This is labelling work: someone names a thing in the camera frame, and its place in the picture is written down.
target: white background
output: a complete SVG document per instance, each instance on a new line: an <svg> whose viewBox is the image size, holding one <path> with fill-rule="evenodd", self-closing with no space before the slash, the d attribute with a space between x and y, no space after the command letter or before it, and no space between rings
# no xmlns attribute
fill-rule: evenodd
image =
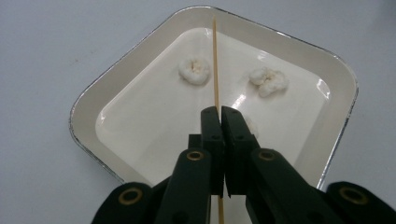
<svg viewBox="0 0 396 224"><path fill-rule="evenodd" d="M396 208L396 2L348 0L0 2L0 223L90 223L120 183L68 131L80 93L175 11L210 5L328 49L358 101L326 183Z"/></svg>

